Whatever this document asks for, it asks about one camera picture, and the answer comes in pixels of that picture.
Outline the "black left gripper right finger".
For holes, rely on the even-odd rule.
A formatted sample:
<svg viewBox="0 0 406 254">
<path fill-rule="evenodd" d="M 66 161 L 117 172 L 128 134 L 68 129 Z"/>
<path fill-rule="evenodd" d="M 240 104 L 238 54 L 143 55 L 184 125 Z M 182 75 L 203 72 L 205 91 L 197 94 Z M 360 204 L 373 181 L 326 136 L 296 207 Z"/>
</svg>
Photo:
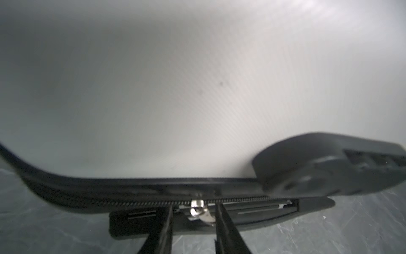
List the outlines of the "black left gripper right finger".
<svg viewBox="0 0 406 254">
<path fill-rule="evenodd" d="M 221 203 L 216 204 L 215 219 L 217 254 L 251 254 L 225 206 Z"/>
</svg>

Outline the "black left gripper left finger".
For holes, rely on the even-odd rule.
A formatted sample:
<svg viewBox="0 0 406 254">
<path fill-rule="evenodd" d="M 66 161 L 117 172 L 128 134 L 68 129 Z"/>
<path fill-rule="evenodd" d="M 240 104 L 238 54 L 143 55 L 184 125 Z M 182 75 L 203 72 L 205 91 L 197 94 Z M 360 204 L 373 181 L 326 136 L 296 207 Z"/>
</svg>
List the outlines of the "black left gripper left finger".
<svg viewBox="0 0 406 254">
<path fill-rule="evenodd" d="M 162 207 L 156 212 L 151 231 L 137 254 L 171 254 L 173 239 L 173 207 Z"/>
</svg>

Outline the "white hard-shell suitcase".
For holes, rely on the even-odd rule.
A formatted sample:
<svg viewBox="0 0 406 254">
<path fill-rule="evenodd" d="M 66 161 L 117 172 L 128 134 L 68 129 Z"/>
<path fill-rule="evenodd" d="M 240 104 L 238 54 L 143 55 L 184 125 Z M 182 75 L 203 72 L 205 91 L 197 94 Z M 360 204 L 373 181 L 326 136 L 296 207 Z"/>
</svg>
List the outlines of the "white hard-shell suitcase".
<svg viewBox="0 0 406 254">
<path fill-rule="evenodd" d="M 2 1 L 1 160 L 114 237 L 406 181 L 405 1 Z"/>
</svg>

